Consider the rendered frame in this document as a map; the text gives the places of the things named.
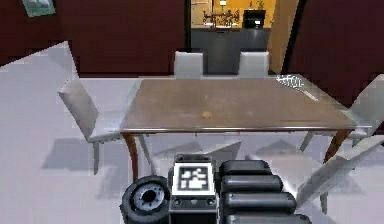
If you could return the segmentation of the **green framed wall picture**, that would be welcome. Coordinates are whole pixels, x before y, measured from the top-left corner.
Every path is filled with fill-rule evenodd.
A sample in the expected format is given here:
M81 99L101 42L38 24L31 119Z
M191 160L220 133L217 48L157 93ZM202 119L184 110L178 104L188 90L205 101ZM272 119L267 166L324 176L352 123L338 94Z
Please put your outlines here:
M29 17L52 15L56 13L53 0L22 0Z

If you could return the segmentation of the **black coffee machine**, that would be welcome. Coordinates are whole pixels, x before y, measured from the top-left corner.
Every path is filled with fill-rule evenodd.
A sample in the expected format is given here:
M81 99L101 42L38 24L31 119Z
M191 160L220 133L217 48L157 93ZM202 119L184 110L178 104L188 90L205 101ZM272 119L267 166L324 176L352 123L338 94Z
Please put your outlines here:
M265 10L245 10L243 14L244 28L262 29L264 26Z

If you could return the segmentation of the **white dining chair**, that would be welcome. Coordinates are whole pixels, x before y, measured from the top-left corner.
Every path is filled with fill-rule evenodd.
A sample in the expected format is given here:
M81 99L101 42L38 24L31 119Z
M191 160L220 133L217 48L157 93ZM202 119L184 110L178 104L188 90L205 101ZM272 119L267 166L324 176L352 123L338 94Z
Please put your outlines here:
M299 186L296 194L297 206L320 197L323 212L327 212L327 194L333 187L341 183L348 174L369 154L384 142L384 135L374 135L361 140L352 149L337 152L327 162L312 173L306 175L306 180Z
M128 105L126 108L105 112L100 112L97 109L90 94L79 79L68 79L58 91L58 95L73 116L85 140L93 146L94 174L97 174L99 170L100 145L105 142L124 139L131 158L133 179L136 180L138 178L138 153L135 138L138 138L140 142L144 155L150 165L151 174L156 174L144 135L128 133L121 128L127 110L140 85L140 79L136 79L133 82L128 93Z
M202 53L175 52L174 76L177 78L196 78L204 73Z
M269 71L269 52L241 52L238 75L243 78L263 78Z
M345 107L328 94L323 93L322 97L358 125L346 136L352 141L352 146L372 136L384 122L384 74L376 76L350 107Z

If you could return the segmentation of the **grey kitchen counter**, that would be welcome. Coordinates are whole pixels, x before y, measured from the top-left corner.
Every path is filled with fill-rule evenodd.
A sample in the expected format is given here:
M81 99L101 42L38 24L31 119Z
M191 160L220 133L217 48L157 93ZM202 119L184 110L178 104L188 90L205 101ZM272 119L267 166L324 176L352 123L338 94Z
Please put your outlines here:
M204 55L205 75L237 75L241 52L267 49L270 29L191 29L191 47Z

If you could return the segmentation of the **brown dining table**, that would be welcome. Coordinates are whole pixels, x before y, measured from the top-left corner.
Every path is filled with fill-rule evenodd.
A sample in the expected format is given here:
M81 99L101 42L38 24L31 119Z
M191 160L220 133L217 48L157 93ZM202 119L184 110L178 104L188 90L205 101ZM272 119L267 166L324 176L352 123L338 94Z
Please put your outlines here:
M326 156L357 127L323 91L319 101L274 78L142 79L121 128L128 133L335 131Z

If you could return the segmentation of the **silver knife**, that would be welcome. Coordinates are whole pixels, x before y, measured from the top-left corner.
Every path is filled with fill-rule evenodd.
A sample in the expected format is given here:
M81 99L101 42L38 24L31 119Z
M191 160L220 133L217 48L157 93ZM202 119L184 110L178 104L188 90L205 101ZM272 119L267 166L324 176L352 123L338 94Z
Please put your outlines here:
M307 90L301 88L300 91L301 91L304 95L306 95L307 97L309 97L310 99L312 99L313 101L319 101L318 98L316 98L314 95L312 95L312 94L311 94L310 92L308 92Z

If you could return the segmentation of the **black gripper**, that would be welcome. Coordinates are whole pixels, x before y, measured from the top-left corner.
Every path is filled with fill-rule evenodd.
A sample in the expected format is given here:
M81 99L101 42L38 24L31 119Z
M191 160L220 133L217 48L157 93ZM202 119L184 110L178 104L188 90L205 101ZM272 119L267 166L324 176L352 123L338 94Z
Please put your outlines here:
M124 192L120 211L124 224L168 224L170 192L163 176L145 176Z

